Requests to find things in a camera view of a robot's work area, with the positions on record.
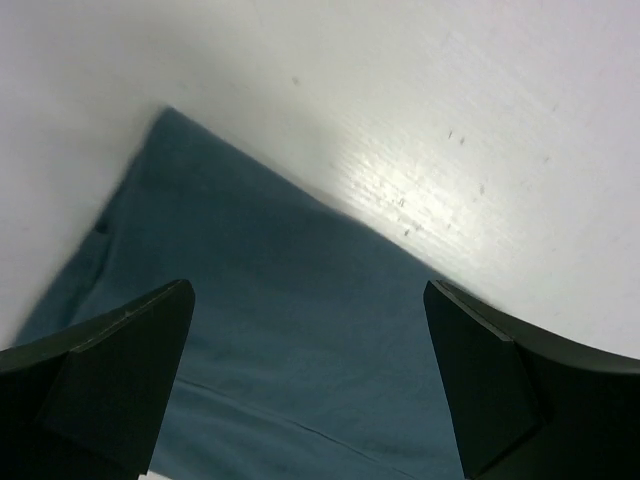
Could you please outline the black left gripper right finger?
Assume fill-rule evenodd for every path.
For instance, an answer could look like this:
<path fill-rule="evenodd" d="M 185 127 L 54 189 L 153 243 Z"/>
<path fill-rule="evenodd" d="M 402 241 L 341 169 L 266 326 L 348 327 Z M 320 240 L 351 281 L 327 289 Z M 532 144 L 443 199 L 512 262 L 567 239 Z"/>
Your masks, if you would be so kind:
<path fill-rule="evenodd" d="M 639 362 L 445 281 L 424 306 L 468 479 L 636 479 Z"/>

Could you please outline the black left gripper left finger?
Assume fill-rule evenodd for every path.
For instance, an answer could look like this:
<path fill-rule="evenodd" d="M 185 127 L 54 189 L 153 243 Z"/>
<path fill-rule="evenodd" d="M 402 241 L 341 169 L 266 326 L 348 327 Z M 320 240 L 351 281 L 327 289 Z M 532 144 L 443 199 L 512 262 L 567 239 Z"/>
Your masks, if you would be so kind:
<path fill-rule="evenodd" d="M 148 473 L 195 304 L 176 280 L 1 353 L 4 479 Z"/>

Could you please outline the blue garment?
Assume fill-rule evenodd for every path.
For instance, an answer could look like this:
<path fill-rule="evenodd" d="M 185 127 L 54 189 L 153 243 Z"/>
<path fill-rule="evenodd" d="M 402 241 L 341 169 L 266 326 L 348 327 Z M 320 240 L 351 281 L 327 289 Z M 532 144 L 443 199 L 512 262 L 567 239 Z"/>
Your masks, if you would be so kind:
<path fill-rule="evenodd" d="M 17 335 L 175 279 L 195 309 L 151 468 L 172 479 L 459 479 L 435 273 L 174 109 Z"/>

